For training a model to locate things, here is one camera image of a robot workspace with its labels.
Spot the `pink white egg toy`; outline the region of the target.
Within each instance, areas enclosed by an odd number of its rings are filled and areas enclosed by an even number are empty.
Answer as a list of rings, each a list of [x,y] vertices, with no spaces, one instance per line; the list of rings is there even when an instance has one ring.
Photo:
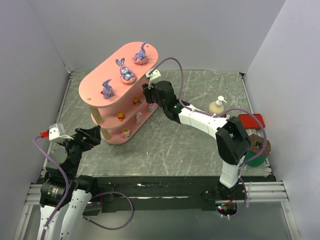
[[[153,112],[154,111],[154,108],[155,108],[155,105],[153,103],[148,103],[147,104],[147,111],[148,112]]]

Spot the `small purple bunny toy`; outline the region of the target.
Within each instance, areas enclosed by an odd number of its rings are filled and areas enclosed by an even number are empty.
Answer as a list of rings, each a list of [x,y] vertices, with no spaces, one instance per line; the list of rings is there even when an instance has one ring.
[[[101,91],[101,94],[103,95],[104,99],[110,99],[114,96],[113,87],[110,85],[111,80],[111,78],[108,78],[102,83],[103,89]]]

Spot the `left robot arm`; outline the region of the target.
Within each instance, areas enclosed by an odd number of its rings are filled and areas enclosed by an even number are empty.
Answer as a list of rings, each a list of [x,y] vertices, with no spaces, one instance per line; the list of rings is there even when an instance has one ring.
[[[37,239],[72,240],[88,202],[98,192],[98,180],[87,175],[77,176],[77,171],[83,153],[101,143],[101,127],[76,128],[73,135],[67,135],[63,124],[55,123],[41,132],[39,138],[48,138],[62,146],[66,156],[54,161],[41,151],[49,165],[40,188]]]

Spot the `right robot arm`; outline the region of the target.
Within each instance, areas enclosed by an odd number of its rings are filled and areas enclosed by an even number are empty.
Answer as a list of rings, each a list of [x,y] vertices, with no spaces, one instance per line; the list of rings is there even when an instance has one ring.
[[[182,125],[196,128],[216,140],[220,158],[223,160],[219,182],[228,189],[235,187],[240,178],[240,167],[247,154],[251,140],[238,117],[214,117],[190,103],[179,100],[169,81],[142,85],[148,104],[157,104],[166,117]]]

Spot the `pink toy with yellow top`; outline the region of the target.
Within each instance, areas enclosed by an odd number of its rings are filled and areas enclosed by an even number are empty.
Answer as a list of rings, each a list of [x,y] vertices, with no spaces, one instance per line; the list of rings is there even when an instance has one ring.
[[[122,130],[122,133],[120,134],[120,136],[121,136],[122,138],[124,138],[124,139],[130,138],[130,136],[131,136],[131,131],[130,131],[130,129],[129,129],[129,128],[124,128],[124,129]]]

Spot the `pink blue patterned egg toy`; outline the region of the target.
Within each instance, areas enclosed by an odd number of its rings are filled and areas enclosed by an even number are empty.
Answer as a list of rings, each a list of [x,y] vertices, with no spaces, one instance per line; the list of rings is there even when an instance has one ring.
[[[141,112],[138,112],[136,114],[136,123],[140,124],[142,122],[142,119],[143,119],[143,114]]]

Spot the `orange bear toy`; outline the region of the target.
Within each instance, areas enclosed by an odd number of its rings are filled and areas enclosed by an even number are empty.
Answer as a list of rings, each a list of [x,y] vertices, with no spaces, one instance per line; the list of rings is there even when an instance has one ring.
[[[141,104],[141,101],[139,100],[139,98],[137,97],[134,97],[133,100],[132,100],[133,104],[135,106],[139,106]]]
[[[122,111],[119,111],[119,112],[117,113],[117,118],[118,118],[118,120],[119,120],[120,122],[123,122],[123,121],[125,120],[126,116],[125,116],[125,114],[124,114]]]

